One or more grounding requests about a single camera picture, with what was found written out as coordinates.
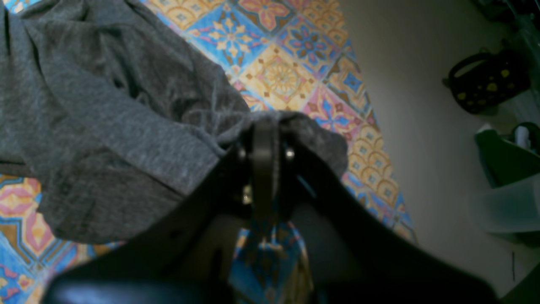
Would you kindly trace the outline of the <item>image-right right gripper black right finger b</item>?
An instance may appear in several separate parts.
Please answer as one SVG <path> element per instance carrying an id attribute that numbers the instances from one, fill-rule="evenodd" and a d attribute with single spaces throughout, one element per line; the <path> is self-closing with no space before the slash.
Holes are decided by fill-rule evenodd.
<path id="1" fill-rule="evenodd" d="M 396 235 L 305 144 L 286 135 L 283 211 L 307 248 L 309 304 L 497 304 L 486 281 Z"/>

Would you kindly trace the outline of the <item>image-right right gripper black left finger a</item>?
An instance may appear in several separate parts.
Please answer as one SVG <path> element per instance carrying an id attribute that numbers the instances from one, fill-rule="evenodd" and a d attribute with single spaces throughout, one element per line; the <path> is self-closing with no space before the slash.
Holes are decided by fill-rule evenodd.
<path id="1" fill-rule="evenodd" d="M 253 248 L 276 223 L 277 127 L 254 123 L 185 202 L 123 246 L 56 277 L 44 304 L 235 304 L 238 230 Z"/>

